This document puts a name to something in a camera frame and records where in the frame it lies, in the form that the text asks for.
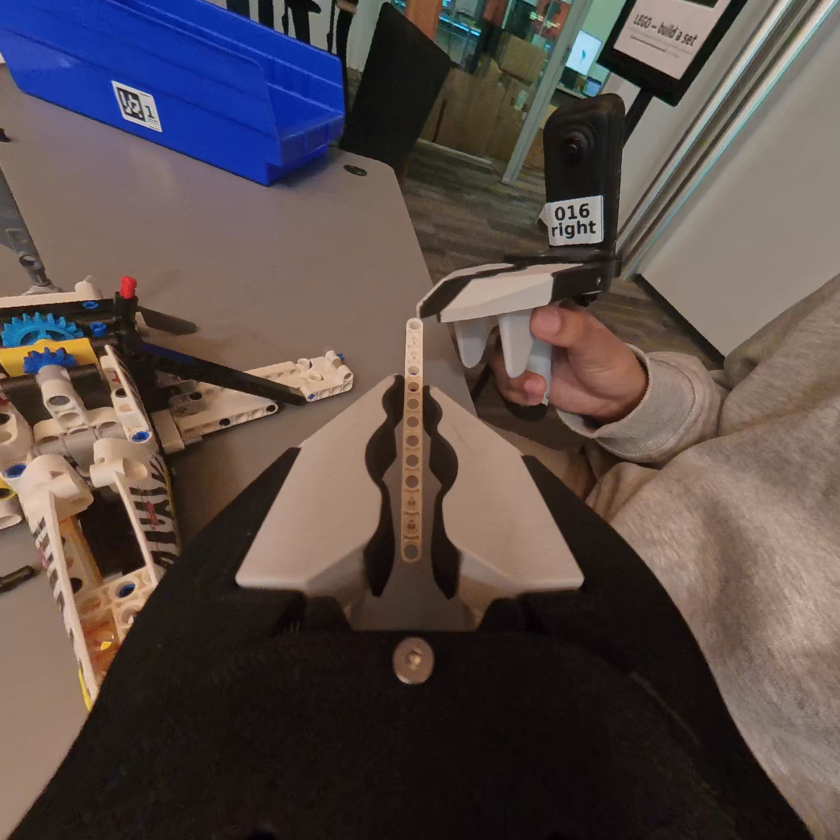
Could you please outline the framed white sign board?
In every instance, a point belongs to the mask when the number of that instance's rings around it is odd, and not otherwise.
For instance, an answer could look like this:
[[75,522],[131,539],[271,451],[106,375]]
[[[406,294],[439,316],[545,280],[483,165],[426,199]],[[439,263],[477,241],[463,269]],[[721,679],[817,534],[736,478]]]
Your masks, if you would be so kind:
[[638,89],[624,141],[652,100],[675,107],[739,16],[744,1],[626,1],[597,58]]

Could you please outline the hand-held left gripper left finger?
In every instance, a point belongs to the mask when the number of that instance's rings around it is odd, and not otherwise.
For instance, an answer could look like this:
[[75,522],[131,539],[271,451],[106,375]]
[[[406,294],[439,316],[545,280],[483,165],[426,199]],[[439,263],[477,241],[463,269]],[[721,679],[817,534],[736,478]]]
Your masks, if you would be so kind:
[[239,586],[383,594],[396,551],[384,476],[396,460],[403,399],[403,376],[387,376],[297,448],[236,574]]

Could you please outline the long white lego beam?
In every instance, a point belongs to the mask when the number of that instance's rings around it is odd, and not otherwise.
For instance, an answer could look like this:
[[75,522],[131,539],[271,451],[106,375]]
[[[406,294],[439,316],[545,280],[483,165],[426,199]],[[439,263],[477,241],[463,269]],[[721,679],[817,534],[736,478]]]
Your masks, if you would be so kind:
[[420,318],[406,322],[404,362],[400,554],[403,561],[414,563],[423,549],[424,325]]

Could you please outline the black chair backrest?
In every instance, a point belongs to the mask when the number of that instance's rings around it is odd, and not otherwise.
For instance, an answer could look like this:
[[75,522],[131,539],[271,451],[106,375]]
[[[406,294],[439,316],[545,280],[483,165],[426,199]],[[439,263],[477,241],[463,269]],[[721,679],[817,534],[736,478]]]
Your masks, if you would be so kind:
[[339,147],[389,165],[402,182],[453,62],[384,3]]

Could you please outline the person's right hand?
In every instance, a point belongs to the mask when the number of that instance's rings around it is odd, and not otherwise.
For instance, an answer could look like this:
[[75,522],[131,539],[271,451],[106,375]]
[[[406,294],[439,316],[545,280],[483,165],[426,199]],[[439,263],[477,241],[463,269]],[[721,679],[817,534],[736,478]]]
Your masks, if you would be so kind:
[[589,417],[595,424],[623,419],[642,402],[646,368],[628,344],[570,301],[532,312],[530,330],[553,348],[550,382],[525,371],[510,377],[498,340],[490,357],[495,387],[510,403],[549,404],[564,413]]

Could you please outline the stack of cardboard boxes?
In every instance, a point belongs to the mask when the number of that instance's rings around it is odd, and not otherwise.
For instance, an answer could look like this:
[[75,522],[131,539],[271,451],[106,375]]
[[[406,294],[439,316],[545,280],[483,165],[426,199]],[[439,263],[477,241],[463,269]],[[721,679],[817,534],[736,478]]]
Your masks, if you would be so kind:
[[492,28],[438,94],[421,140],[476,158],[509,162],[555,41]]

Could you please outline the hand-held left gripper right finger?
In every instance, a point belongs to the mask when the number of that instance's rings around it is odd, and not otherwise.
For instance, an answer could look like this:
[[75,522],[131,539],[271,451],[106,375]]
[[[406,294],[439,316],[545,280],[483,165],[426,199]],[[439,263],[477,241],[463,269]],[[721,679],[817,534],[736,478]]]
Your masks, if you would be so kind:
[[583,572],[529,469],[543,465],[434,386],[425,433],[439,484],[429,556],[444,597],[478,625],[493,602],[579,590]]

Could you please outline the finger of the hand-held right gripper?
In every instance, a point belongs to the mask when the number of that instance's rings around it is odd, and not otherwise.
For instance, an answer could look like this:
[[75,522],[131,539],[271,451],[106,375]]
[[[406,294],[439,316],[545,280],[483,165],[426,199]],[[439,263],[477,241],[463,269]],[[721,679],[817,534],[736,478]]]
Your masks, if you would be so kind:
[[498,265],[474,266],[467,269],[459,269],[453,272],[454,279],[484,279],[489,277],[500,277],[506,274],[534,275],[543,273],[554,273],[557,271],[570,270],[581,265],[580,261],[515,261]]
[[533,309],[550,302],[553,274],[506,274],[484,279],[454,279],[437,285],[417,303],[420,319],[441,322],[483,319]]

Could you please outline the blue plastic bin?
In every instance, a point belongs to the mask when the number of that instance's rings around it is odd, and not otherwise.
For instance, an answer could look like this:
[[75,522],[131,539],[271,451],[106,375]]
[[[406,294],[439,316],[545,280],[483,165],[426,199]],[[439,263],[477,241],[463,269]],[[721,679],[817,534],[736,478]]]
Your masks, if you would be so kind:
[[343,132],[340,61],[208,2],[2,2],[18,88],[263,186]]

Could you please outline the zebra striped lego airplane model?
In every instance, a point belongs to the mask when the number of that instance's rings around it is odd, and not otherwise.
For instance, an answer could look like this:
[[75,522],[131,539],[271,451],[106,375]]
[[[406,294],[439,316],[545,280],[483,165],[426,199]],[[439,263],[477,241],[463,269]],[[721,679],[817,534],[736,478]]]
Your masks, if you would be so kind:
[[2,245],[29,288],[2,297],[2,528],[26,522],[87,709],[137,614],[181,553],[167,456],[207,435],[349,392],[340,353],[238,371],[148,341],[196,325],[46,274],[1,176]]

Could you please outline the person's right forearm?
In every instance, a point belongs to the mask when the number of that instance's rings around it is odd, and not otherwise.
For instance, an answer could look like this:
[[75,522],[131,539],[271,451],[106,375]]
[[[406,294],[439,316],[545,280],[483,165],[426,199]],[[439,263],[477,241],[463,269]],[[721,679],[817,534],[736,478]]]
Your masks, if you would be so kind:
[[596,421],[557,409],[562,422],[622,461],[659,467],[685,449],[714,438],[729,389],[721,371],[708,371],[682,353],[645,353],[628,345],[647,377],[639,404],[621,419]]

